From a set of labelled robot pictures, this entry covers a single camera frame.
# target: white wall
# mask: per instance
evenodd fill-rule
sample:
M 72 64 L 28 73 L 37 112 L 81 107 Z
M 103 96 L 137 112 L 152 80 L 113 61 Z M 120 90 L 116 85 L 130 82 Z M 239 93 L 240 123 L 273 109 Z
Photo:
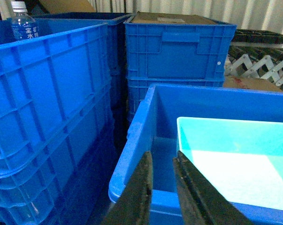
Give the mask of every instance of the white wall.
M 124 12 L 124 0 L 89 0 L 98 12 Z M 197 14 L 241 29 L 283 34 L 283 0 L 125 0 L 127 12 Z

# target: cardboard box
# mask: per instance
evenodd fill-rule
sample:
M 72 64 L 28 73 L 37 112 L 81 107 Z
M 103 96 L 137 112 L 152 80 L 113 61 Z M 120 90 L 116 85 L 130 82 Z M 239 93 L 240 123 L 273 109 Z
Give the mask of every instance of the cardboard box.
M 88 0 L 39 0 L 51 13 L 94 13 L 95 10 Z
M 226 80 L 223 85 L 224 88 L 283 92 L 282 90 L 280 90 L 279 87 L 277 87 L 276 85 L 265 79 L 234 77 L 234 76 L 225 76 L 225 78 Z
M 132 20 L 132 23 L 159 23 L 159 24 L 210 24 L 217 23 L 199 15 L 177 15 L 163 13 L 141 13 Z

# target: blue plastic crate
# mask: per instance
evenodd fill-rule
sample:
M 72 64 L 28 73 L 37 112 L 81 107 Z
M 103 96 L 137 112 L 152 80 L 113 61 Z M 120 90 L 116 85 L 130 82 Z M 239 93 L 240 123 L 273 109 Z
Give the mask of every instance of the blue plastic crate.
M 125 22 L 128 78 L 222 79 L 236 25 Z
M 37 15 L 35 17 L 64 19 L 65 26 L 68 26 L 70 20 L 108 23 L 108 64 L 110 70 L 117 70 L 119 67 L 123 67 L 126 62 L 125 27 L 123 22 L 131 15 L 128 13 L 62 13 Z
M 128 121 L 132 122 L 138 106 L 145 99 L 146 92 L 153 83 L 181 84 L 192 86 L 222 87 L 224 78 L 218 80 L 186 80 L 186 79 L 130 79 L 128 78 L 129 89 L 129 113 Z
M 108 162 L 115 158 L 116 152 L 112 138 L 114 122 L 107 100 L 109 89 L 79 110 L 22 170 L 0 178 L 0 222 L 39 224 L 51 211 L 62 212 L 66 200 L 73 195 L 74 184 L 81 185 L 78 179 L 88 155 L 96 158 L 99 153 L 105 154 L 100 165 L 95 162 L 92 166 L 109 168 Z M 111 143 L 112 148 L 98 150 L 97 143 L 101 141 Z M 95 170 L 93 175 L 99 176 L 93 180 L 95 187 L 107 178 L 105 170 L 101 170 L 101 173 Z
M 9 22 L 0 21 L 0 177 L 25 166 L 111 82 L 106 24 L 37 22 L 42 37 L 11 42 Z
M 120 105 L 112 109 L 114 123 L 114 144 L 119 155 L 126 144 L 127 126 L 126 126 L 126 105 Z
M 125 105 L 128 97 L 128 85 L 126 80 L 126 71 L 124 68 L 111 70 L 111 108 L 117 108 Z
M 69 179 L 71 187 L 63 210 L 53 209 L 42 225 L 85 225 L 98 199 L 101 189 L 115 166 L 116 154 L 113 146 L 113 126 L 106 126 L 91 157 L 84 156 L 79 173 Z
M 283 93 L 167 84 L 149 88 L 128 130 L 128 141 L 109 184 L 109 196 L 112 202 L 117 201 L 143 153 L 150 150 L 152 225 L 183 224 L 172 165 L 177 149 L 176 120 L 182 116 L 283 122 Z M 233 204 L 255 224 L 283 224 L 283 210 Z

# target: crate handle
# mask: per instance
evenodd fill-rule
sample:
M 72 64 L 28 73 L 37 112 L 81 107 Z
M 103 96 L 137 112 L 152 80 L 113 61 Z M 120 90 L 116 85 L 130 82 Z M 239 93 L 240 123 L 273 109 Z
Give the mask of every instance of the crate handle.
M 163 32 L 164 42 L 199 42 L 199 33 Z

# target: bottle label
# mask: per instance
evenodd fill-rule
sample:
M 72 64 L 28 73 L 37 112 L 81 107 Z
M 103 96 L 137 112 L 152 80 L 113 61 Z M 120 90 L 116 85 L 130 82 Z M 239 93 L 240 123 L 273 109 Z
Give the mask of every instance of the bottle label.
M 39 37 L 38 26 L 35 22 L 12 24 L 12 30 L 16 40 L 26 40 Z

